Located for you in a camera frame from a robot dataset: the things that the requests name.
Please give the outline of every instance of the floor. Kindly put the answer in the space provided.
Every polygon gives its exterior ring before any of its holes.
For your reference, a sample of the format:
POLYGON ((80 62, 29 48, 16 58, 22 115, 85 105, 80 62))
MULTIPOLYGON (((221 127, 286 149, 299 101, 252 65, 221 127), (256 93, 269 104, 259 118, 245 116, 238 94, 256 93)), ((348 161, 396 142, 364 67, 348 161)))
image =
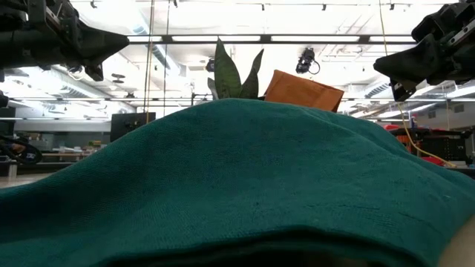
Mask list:
POLYGON ((43 178, 50 176, 51 174, 25 174, 18 175, 15 179, 8 179, 8 177, 0 177, 0 188, 7 188, 18 185, 26 185, 32 182, 36 182, 43 178))

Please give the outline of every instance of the fluorescent light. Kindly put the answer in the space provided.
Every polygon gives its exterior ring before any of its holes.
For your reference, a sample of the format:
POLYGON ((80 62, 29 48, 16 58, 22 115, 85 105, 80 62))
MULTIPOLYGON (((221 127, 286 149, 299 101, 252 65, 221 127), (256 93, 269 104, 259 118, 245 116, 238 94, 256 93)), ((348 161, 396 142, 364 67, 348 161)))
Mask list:
POLYGON ((406 99, 406 102, 445 102, 445 99, 406 99))
POLYGON ((54 120, 54 118, 49 118, 49 117, 39 117, 39 118, 23 118, 26 120, 54 120))
POLYGON ((423 111, 424 109, 426 108, 430 108, 432 106, 434 106, 436 104, 429 104, 429 105, 423 105, 423 106, 420 106, 418 108, 414 108, 413 110, 411 110, 411 112, 418 112, 418 111, 423 111))
POLYGON ((108 118, 57 118, 59 120, 66 120, 66 121, 81 121, 81 122, 87 122, 87 121, 108 121, 110 119, 108 118))
POLYGON ((401 114, 400 111, 388 111, 388 112, 384 112, 384 113, 381 113, 378 115, 378 118, 390 118, 392 116, 397 116, 401 114))
POLYGON ((359 36, 272 36, 273 42, 357 42, 359 36))
POLYGON ((217 36, 172 36, 174 42, 216 42, 217 36))
POLYGON ((428 91, 433 89, 436 89, 436 86, 427 86, 426 88, 419 89, 411 96, 411 98, 421 96, 422 94, 427 93, 428 91))
POLYGON ((261 40, 260 36, 220 36, 220 39, 225 42, 258 42, 261 40))
POLYGON ((15 100, 29 100, 29 101, 56 101, 56 97, 13 97, 15 100))
POLYGON ((105 99, 101 98, 67 98, 63 99, 65 101, 104 101, 105 99))
POLYGON ((467 88, 457 89, 454 92, 448 93, 447 97, 448 98, 455 98, 455 97, 459 97, 459 96, 468 95, 470 93, 475 93, 475 86, 469 86, 467 88))
MULTIPOLYGON (((392 55, 394 54, 393 52, 388 52, 387 55, 392 55)), ((382 56, 386 56, 386 53, 384 52, 363 52, 363 54, 361 55, 362 57, 382 57, 382 56)))
MULTIPOLYGON (((371 36, 370 42, 384 42, 383 36, 371 36)), ((411 36, 386 36, 386 42, 414 42, 411 36)))
POLYGON ((116 99, 111 99, 111 101, 120 101, 120 102, 130 102, 130 101, 143 101, 144 98, 116 98, 116 99))
POLYGON ((351 116, 352 116, 352 117, 355 117, 355 118, 361 118, 361 117, 363 117, 363 116, 373 115, 373 114, 375 114, 376 112, 378 112, 378 111, 368 111, 368 112, 366 112, 366 111, 359 111, 359 112, 357 112, 357 113, 352 114, 351 116))
POLYGON ((475 99, 451 99, 452 102, 475 102, 475 99))
POLYGON ((162 36, 127 36, 129 42, 161 42, 162 36))
POLYGON ((402 122, 402 119, 382 119, 381 122, 402 122))

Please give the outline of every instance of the equipment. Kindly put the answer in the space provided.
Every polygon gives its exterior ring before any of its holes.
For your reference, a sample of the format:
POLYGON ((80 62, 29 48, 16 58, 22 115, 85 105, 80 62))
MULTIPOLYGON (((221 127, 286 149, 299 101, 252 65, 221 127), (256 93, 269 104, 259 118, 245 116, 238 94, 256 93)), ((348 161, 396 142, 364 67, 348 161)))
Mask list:
POLYGON ((154 120, 155 112, 112 114, 111 142, 154 120))
POLYGON ((42 160, 41 151, 29 145, 27 139, 11 139, 1 135, 0 154, 22 164, 36 164, 42 160))
POLYGON ((79 20, 68 0, 3 0, 0 4, 0 82, 4 69, 66 65, 104 79, 102 62, 128 45, 126 36, 79 20))
POLYGON ((318 74, 320 72, 320 64, 315 60, 315 52, 313 52, 313 48, 305 48, 302 56, 298 60, 297 68, 295 69, 298 74, 304 73, 311 73, 313 75, 318 74), (310 67, 312 67, 312 63, 315 62, 318 65, 318 71, 316 73, 310 72, 310 67))
POLYGON ((394 100, 403 102, 425 79, 430 85, 475 77, 475 4, 445 4, 411 33, 417 46, 376 60, 374 69, 390 77, 394 100))

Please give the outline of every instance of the cable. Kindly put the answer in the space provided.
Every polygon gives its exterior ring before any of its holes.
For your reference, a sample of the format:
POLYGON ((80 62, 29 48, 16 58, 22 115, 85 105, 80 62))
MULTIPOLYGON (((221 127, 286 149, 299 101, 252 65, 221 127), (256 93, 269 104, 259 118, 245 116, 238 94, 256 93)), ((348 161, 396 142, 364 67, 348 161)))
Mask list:
POLYGON ((451 118, 449 116, 449 107, 448 107, 448 100, 445 100, 445 103, 447 104, 447 130, 451 130, 451 118))
POLYGON ((150 22, 149 22, 149 33, 148 33, 148 53, 147 53, 147 67, 145 75, 145 91, 143 92, 143 111, 146 112, 146 122, 149 122, 148 118, 148 108, 150 106, 150 85, 151 85, 151 55, 153 50, 153 40, 152 34, 154 34, 154 25, 155 25, 155 0, 151 0, 150 6, 150 22))
MULTIPOLYGON (((168 10, 166 16, 166 34, 170 28, 170 1, 168 0, 168 10)), ((163 64, 163 116, 165 116, 165 107, 166 107, 166 66, 168 64, 168 44, 165 44, 165 63, 163 64)))
MULTIPOLYGON (((383 9, 382 9, 382 4, 381 4, 381 0, 379 0, 379 18, 381 19, 381 28, 382 28, 382 31, 383 31, 383 42, 384 42, 384 52, 386 53, 386 56, 387 56, 387 43, 386 43, 386 33, 384 31, 384 20, 383 20, 383 9)), ((407 125, 406 125, 406 120, 404 118, 404 112, 402 112, 402 108, 401 108, 401 105, 399 103, 398 104, 398 109, 399 111, 401 111, 401 117, 402 117, 402 124, 404 125, 404 129, 406 131, 406 134, 407 134, 407 138, 409 139, 409 142, 410 144, 416 149, 418 150, 419 152, 423 153, 423 154, 426 154, 428 156, 431 156, 433 158, 436 158, 438 160, 441 160, 443 163, 445 163, 446 165, 449 165, 450 167, 452 168, 456 168, 456 165, 454 165, 453 163, 439 157, 439 156, 436 156, 434 154, 431 154, 427 151, 423 151, 421 148, 419 148, 416 144, 414 144, 414 141, 412 139, 412 137, 410 137, 410 133, 409 133, 409 130, 407 129, 407 125)))

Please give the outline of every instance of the ceiling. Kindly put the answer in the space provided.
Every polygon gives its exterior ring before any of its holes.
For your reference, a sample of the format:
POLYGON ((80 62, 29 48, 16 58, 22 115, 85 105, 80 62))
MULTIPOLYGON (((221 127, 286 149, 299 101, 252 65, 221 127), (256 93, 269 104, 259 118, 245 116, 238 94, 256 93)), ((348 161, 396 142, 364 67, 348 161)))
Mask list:
MULTIPOLYGON (((70 0, 80 18, 89 26, 124 35, 232 35, 232 34, 382 34, 378 0, 70 0), (150 25, 151 11, 154 20, 150 25)), ((411 30, 428 14, 443 4, 458 1, 440 0, 381 0, 385 33, 410 35, 411 30)), ((123 98, 133 93, 137 98, 190 98, 192 92, 208 94, 207 78, 212 77, 204 68, 214 56, 215 44, 168 44, 158 49, 167 55, 167 62, 181 66, 180 71, 165 69, 152 56, 150 84, 145 82, 148 49, 134 44, 121 50, 104 62, 105 81, 94 82, 84 74, 79 82, 97 90, 99 97, 123 98), (123 83, 114 83, 113 74, 122 74, 123 83), (144 88, 150 87, 145 94, 144 88)), ((411 45, 388 45, 389 54, 411 48, 411 45)), ((346 97, 364 97, 371 86, 378 87, 388 80, 373 69, 374 61, 385 55, 383 45, 367 44, 226 44, 226 50, 235 61, 241 79, 250 71, 254 57, 264 49, 259 72, 260 94, 263 94, 274 70, 332 85, 345 91, 346 97), (305 47, 315 51, 321 70, 317 75, 295 72, 298 57, 305 47)), ((63 74, 65 70, 57 69, 63 74)), ((378 97, 390 98, 390 90, 378 97)), ((175 112, 188 102, 173 101, 178 107, 151 108, 163 114, 175 112)), ((357 102, 342 104, 340 111, 357 113, 370 110, 357 102)), ((150 102, 152 106, 165 105, 150 102)), ((382 103, 382 110, 387 104, 382 103)), ((140 108, 142 101, 129 102, 129 107, 140 108)))

